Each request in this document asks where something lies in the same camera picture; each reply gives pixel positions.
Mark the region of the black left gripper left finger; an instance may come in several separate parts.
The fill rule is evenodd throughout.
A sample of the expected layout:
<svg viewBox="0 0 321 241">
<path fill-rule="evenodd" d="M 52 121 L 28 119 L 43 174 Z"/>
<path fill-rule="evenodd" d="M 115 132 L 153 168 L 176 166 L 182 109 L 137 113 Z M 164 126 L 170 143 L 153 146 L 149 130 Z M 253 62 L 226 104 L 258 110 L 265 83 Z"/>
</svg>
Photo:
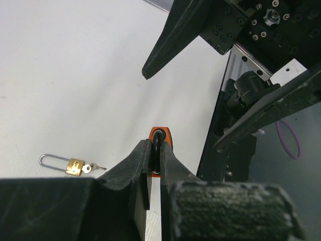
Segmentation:
<svg viewBox="0 0 321 241">
<path fill-rule="evenodd" d="M 150 140 L 102 176 L 1 179 L 1 240 L 144 240 Z"/>
</svg>

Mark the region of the orange black Opel padlock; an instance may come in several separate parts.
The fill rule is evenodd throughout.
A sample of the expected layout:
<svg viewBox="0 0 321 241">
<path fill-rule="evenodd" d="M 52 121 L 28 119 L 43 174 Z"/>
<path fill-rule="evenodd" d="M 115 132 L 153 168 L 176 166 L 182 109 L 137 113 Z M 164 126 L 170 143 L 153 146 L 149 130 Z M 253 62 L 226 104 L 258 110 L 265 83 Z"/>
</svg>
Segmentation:
<svg viewBox="0 0 321 241">
<path fill-rule="evenodd" d="M 161 145 L 163 142 L 166 142 L 169 143 L 171 149 L 173 149 L 173 140 L 170 129 L 168 127 L 153 127 L 150 131 L 148 139 L 151 140 L 152 143 L 152 177 L 160 177 Z"/>
</svg>

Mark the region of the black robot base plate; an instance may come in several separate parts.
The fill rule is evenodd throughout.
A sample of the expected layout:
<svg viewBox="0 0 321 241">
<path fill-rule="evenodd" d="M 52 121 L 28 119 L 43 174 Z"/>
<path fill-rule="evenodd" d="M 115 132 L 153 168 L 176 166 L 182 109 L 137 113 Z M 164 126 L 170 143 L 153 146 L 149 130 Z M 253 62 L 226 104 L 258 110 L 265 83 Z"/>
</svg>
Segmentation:
<svg viewBox="0 0 321 241">
<path fill-rule="evenodd" d="M 247 136 L 239 143 L 232 143 L 217 151 L 215 143 L 231 126 L 232 116 L 226 110 L 226 102 L 236 96 L 235 81 L 249 68 L 240 57 L 231 53 L 220 84 L 213 116 L 196 176 L 203 181 L 247 182 L 249 166 L 255 154 L 257 138 Z"/>
</svg>

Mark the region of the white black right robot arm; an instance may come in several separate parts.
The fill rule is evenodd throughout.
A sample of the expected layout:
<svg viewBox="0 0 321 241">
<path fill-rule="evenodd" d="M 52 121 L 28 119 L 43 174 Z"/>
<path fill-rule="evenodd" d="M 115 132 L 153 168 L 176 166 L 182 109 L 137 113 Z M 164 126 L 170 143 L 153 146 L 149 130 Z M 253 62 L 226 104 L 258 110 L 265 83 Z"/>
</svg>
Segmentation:
<svg viewBox="0 0 321 241">
<path fill-rule="evenodd" d="M 320 102 L 320 1 L 174 1 L 142 75 L 152 78 L 196 37 L 250 67 L 225 102 L 221 151 Z"/>
</svg>

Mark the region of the small silver brass-lock keys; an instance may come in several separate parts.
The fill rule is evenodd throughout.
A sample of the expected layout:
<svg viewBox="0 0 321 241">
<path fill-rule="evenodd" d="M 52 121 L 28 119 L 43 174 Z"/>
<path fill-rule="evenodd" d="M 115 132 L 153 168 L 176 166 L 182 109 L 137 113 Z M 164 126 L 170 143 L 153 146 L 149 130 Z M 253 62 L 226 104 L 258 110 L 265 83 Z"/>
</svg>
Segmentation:
<svg viewBox="0 0 321 241">
<path fill-rule="evenodd" d="M 90 172 L 95 171 L 95 170 L 107 171 L 106 168 L 100 167 L 96 163 L 85 164 L 82 167 L 82 172 L 85 174 L 89 174 Z"/>
</svg>

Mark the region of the brass long-shackle padlock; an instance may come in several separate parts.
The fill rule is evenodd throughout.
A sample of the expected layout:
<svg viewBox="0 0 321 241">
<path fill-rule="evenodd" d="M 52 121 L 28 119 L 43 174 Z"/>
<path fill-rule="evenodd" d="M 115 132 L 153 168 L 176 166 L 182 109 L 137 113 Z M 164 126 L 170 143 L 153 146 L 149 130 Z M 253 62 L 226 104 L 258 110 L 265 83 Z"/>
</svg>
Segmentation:
<svg viewBox="0 0 321 241">
<path fill-rule="evenodd" d="M 81 176 L 85 162 L 74 158 L 64 158 L 53 154 L 43 154 L 38 160 L 40 166 L 63 172 L 67 175 Z"/>
</svg>

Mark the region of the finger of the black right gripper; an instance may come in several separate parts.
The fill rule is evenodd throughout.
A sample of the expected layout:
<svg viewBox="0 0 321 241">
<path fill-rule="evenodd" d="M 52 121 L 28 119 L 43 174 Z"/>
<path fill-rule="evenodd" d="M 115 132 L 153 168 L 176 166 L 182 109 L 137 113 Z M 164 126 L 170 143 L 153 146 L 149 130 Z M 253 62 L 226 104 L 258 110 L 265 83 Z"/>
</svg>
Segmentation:
<svg viewBox="0 0 321 241">
<path fill-rule="evenodd" d="M 201 33 L 209 10 L 210 2 L 205 0 L 173 2 L 163 31 L 142 68 L 145 79 L 156 75 Z"/>
<path fill-rule="evenodd" d="M 320 63 L 256 102 L 213 145 L 223 152 L 258 129 L 320 102 Z"/>
</svg>

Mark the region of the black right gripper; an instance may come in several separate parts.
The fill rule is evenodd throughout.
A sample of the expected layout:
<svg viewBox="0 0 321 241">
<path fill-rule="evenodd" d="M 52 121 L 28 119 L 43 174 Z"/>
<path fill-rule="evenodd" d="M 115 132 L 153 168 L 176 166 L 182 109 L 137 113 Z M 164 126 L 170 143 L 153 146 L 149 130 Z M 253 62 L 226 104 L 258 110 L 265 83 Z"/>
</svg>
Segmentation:
<svg viewBox="0 0 321 241">
<path fill-rule="evenodd" d="M 199 35 L 260 78 L 291 60 L 320 68 L 320 1 L 199 1 Z"/>
</svg>

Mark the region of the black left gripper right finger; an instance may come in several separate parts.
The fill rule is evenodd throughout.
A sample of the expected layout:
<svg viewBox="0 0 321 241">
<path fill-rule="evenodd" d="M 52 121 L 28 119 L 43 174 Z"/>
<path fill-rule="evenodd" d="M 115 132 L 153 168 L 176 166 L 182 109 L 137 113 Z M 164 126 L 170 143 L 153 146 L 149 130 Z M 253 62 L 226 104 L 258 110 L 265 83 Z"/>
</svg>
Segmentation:
<svg viewBox="0 0 321 241">
<path fill-rule="evenodd" d="M 162 240 L 305 240 L 288 194 L 279 186 L 202 181 L 160 151 Z"/>
</svg>

